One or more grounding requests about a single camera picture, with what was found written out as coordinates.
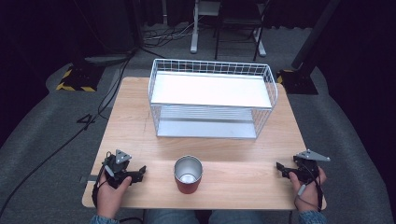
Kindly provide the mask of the person's left hand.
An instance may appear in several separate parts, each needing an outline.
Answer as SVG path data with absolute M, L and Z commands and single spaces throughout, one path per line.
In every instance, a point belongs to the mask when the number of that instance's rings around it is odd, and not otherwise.
M 97 193 L 97 215 L 114 219 L 120 209 L 123 195 L 129 188 L 131 177 L 126 177 L 117 189 L 112 188 L 106 181 L 106 176 L 100 177 L 100 188 Z

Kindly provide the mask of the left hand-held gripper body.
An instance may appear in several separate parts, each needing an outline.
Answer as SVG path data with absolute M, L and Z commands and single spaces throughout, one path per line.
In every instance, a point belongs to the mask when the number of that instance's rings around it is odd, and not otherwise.
M 106 182 L 113 189 L 117 189 L 123 180 L 129 176 L 127 167 L 129 165 L 131 155 L 117 149 L 114 154 L 108 152 L 103 161 L 103 168 L 106 176 Z

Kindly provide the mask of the black stand with striped base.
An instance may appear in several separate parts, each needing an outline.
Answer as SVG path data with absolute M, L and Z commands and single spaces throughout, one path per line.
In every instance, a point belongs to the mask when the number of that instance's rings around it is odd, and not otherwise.
M 64 52 L 71 65 L 64 73 L 57 90 L 65 91 L 97 91 L 99 81 L 105 68 L 88 63 L 81 53 L 77 35 L 68 16 L 68 6 L 65 0 L 55 0 L 52 3 L 54 18 L 59 22 L 58 36 L 64 45 Z

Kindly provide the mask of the person's right hand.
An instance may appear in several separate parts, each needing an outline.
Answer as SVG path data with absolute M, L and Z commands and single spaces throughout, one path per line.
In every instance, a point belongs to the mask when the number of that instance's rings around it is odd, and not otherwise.
M 318 188 L 316 183 L 312 182 L 306 185 L 302 193 L 300 193 L 304 183 L 293 172 L 290 172 L 289 176 L 293 190 L 294 205 L 297 210 L 299 212 L 319 211 Z

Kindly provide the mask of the red cup with metal inside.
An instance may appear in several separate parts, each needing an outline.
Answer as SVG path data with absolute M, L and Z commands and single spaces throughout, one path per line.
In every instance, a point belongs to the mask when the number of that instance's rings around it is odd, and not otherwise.
M 174 178 L 177 188 L 184 194 L 192 194 L 197 189 L 203 176 L 202 163 L 192 155 L 179 158 L 174 166 Z

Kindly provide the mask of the white metal stand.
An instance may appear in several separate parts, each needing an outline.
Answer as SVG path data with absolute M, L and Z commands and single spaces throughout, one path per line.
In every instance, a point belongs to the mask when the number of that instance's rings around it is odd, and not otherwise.
M 193 10 L 193 24 L 191 34 L 191 46 L 190 53 L 195 54 L 198 51 L 198 39 L 199 39 L 199 22 L 206 16 L 217 17 L 219 14 L 218 0 L 194 0 Z

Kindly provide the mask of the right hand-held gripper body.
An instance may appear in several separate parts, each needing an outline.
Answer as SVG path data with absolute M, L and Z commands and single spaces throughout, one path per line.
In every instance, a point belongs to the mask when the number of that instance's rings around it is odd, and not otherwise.
M 293 157 L 294 162 L 297 164 L 298 179 L 305 184 L 309 184 L 319 176 L 318 162 L 330 161 L 329 157 L 323 156 L 311 149 L 297 153 Z

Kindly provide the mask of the black chair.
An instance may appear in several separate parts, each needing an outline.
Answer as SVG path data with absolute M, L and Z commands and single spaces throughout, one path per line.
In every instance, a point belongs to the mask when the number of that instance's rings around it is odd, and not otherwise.
M 219 56 L 221 43 L 253 42 L 255 45 L 253 61 L 256 61 L 260 54 L 265 12 L 271 2 L 272 0 L 219 0 L 219 13 L 214 33 L 215 59 Z M 249 31 L 249 35 L 245 40 L 221 39 L 220 34 L 226 29 Z

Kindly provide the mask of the black slanted stand with base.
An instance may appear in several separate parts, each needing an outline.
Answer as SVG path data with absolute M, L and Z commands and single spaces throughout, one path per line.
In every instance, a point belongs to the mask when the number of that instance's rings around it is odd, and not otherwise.
M 326 31 L 332 23 L 332 15 L 341 0 L 330 0 L 323 10 L 313 30 L 293 60 L 293 70 L 283 69 L 276 73 L 277 81 L 283 85 L 287 94 L 318 93 L 311 78 L 311 73 L 324 54 L 329 37 Z

